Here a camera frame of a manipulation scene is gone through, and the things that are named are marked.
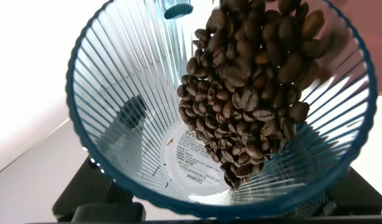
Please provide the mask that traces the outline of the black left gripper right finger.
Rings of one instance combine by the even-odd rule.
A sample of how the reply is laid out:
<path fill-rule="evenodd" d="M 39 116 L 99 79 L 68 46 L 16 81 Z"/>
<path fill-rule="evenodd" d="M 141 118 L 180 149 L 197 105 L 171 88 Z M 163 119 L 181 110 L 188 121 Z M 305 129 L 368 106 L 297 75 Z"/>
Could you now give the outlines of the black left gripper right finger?
<path fill-rule="evenodd" d="M 382 195 L 351 168 L 333 187 L 296 207 L 293 217 L 380 215 L 381 212 Z"/>

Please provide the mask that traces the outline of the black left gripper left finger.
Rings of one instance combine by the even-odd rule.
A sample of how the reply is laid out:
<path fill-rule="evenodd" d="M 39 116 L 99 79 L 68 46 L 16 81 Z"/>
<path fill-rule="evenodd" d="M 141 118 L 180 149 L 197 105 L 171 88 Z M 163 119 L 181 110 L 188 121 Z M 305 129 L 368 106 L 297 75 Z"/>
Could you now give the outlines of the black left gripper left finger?
<path fill-rule="evenodd" d="M 107 150 L 125 131 L 132 131 L 146 117 L 147 107 L 140 95 L 125 101 L 122 110 L 97 145 Z M 98 170 L 87 158 L 52 207 L 59 222 L 142 222 L 146 211 L 134 195 Z"/>

